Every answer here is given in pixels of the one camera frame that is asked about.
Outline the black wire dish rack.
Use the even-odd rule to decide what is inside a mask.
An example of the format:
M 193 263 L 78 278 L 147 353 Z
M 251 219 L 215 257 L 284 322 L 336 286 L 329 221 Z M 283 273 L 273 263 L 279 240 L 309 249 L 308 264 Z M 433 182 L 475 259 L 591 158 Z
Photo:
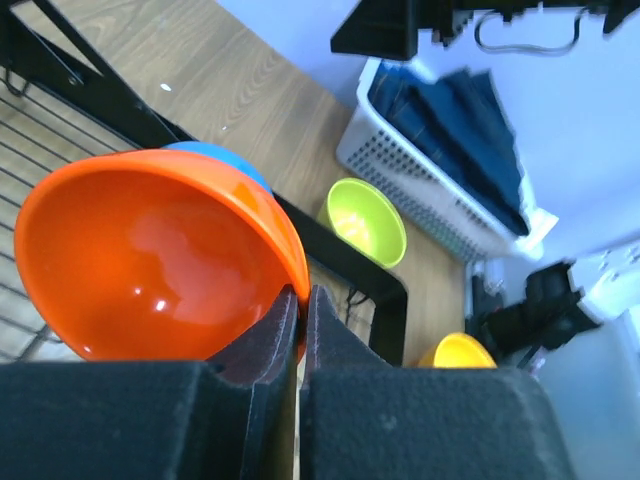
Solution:
M 17 269 L 45 322 L 89 361 L 206 360 L 259 323 L 285 287 L 306 313 L 307 259 L 372 295 L 394 291 L 370 347 L 403 359 L 407 294 L 368 257 L 149 108 L 108 65 L 89 69 L 1 5 L 3 66 L 133 149 L 39 182 L 14 234 Z

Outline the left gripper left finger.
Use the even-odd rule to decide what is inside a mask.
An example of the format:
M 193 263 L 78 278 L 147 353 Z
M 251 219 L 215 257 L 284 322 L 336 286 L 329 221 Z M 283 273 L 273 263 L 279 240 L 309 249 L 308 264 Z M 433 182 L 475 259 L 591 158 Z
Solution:
M 207 361 L 1 369 L 5 479 L 289 479 L 298 300 L 290 288 Z

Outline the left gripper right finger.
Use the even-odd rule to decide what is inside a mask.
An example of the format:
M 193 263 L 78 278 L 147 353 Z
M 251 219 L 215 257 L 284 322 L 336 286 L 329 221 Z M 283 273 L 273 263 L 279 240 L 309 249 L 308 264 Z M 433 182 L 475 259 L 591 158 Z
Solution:
M 548 396 L 514 368 L 394 367 L 313 288 L 300 393 L 304 479 L 571 479 Z

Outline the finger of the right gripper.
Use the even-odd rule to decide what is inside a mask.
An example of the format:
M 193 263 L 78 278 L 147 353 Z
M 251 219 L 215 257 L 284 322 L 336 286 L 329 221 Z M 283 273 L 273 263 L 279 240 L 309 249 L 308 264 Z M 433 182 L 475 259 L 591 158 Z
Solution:
M 418 2 L 362 0 L 330 40 L 332 53 L 408 61 L 418 51 Z

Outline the yellow-orange bowl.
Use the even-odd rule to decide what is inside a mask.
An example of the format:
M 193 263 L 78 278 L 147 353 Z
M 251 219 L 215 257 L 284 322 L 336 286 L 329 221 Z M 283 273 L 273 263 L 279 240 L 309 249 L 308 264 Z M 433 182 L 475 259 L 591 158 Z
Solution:
M 489 352 L 472 336 L 454 332 L 445 336 L 417 363 L 422 368 L 496 368 Z

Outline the orange-red bowl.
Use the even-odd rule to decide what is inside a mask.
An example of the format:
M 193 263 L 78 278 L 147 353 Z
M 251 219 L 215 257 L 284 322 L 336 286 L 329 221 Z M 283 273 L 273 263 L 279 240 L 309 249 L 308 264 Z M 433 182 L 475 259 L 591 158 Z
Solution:
M 19 210 L 17 269 L 38 313 L 88 361 L 205 360 L 290 287 L 305 314 L 305 252 L 273 194 L 195 153 L 80 160 Z

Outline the blue bowl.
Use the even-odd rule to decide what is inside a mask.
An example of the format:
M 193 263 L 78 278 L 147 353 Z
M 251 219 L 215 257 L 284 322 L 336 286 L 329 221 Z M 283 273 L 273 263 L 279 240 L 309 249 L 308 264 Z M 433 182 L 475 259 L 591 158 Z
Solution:
M 273 194 L 265 178 L 250 162 L 222 146 L 201 141 L 181 141 L 168 144 L 164 149 L 204 155 L 228 164 L 261 185 L 265 191 Z

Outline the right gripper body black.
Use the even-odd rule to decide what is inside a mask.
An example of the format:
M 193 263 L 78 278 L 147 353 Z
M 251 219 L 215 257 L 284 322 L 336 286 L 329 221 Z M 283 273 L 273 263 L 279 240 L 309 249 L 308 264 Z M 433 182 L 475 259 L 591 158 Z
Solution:
M 639 9 L 638 1 L 418 1 L 414 24 L 419 30 L 430 30 L 432 42 L 447 48 L 462 33 L 476 12 L 483 15 L 476 21 L 474 40 L 479 48 L 539 48 L 533 44 L 489 45 L 483 42 L 481 30 L 486 21 L 499 17 L 507 24 L 528 11 L 543 9 L 574 9 L 573 37 L 562 48 L 574 48 L 579 41 L 581 20 L 585 15 L 602 16 L 603 35 L 614 33 Z

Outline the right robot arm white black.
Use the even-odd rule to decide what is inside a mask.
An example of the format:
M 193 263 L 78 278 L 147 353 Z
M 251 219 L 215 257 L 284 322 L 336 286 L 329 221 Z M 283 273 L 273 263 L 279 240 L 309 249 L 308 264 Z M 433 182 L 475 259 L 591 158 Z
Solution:
M 507 24 L 515 17 L 538 9 L 574 9 L 573 37 L 564 46 L 546 48 L 530 44 L 487 45 L 482 41 L 482 25 L 493 17 Z M 491 54 L 531 54 L 561 56 L 571 51 L 580 36 L 584 15 L 604 18 L 602 35 L 611 36 L 627 17 L 639 9 L 637 1 L 359 1 L 330 41 L 331 51 L 378 59 L 409 61 L 417 54 L 418 32 L 428 29 L 434 43 L 449 46 L 465 28 L 476 10 L 486 13 L 476 22 L 474 39 L 479 49 Z M 549 299 L 527 299 L 513 307 L 499 309 L 507 320 L 507 338 L 516 347 L 542 346 L 549 329 L 581 298 L 568 287 Z

